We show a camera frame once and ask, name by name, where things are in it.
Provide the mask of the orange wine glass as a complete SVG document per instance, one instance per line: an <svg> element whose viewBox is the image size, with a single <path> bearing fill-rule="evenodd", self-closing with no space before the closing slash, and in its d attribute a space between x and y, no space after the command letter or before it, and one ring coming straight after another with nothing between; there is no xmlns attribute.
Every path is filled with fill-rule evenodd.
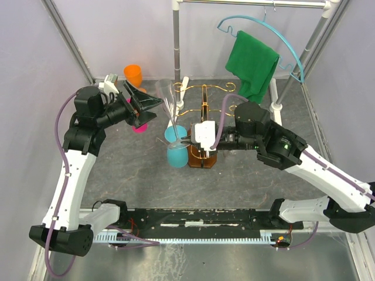
<svg viewBox="0 0 375 281"><path fill-rule="evenodd" d="M124 70L125 80L138 90L147 93L146 89L141 87L143 78L141 67L136 64L127 65Z"/></svg>

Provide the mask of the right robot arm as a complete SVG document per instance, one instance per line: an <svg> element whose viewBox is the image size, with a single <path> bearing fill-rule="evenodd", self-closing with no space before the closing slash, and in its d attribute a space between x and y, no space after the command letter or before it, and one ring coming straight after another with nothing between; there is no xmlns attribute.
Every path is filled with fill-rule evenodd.
<svg viewBox="0 0 375 281"><path fill-rule="evenodd" d="M184 144L213 156L219 150L255 150L257 160L293 174L324 193L309 200L274 200L267 213L254 211L263 228L286 229L304 221L328 222L360 233L374 226L374 184L349 176L318 154L306 140L273 121L270 112L246 101L234 110L234 126L203 121L190 127Z"/></svg>

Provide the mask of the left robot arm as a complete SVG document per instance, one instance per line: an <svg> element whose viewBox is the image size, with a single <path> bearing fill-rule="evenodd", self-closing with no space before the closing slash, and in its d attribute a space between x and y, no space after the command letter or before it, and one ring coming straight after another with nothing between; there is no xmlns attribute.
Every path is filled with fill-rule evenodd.
<svg viewBox="0 0 375 281"><path fill-rule="evenodd" d="M122 121L139 128L156 118L151 109L163 104L162 99L128 81L123 85L128 98L116 87L105 91L92 85L73 94L76 111L64 141L58 143L63 163L53 200L42 223L29 231L29 238L47 252L85 256L94 237L107 226L128 225L127 204L119 200L104 200L97 210L79 217L88 176L106 138L105 129Z"/></svg>

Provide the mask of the blue wine glass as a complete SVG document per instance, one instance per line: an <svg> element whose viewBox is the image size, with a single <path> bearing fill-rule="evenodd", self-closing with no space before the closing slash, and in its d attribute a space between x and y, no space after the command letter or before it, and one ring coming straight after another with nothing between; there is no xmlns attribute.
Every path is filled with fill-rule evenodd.
<svg viewBox="0 0 375 281"><path fill-rule="evenodd" d="M169 142L166 157L170 166L182 168L187 165L188 149L183 144L176 144L176 135L173 126L169 126L164 133L165 139Z"/></svg>

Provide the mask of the pink wine glass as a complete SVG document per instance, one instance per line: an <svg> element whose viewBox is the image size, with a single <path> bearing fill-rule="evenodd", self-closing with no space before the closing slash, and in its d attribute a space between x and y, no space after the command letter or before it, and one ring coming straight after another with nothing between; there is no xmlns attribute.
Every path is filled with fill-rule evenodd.
<svg viewBox="0 0 375 281"><path fill-rule="evenodd" d="M148 124L144 124L140 126L139 128L136 128L135 126L132 126L132 130L135 133L144 133L148 129Z"/></svg>

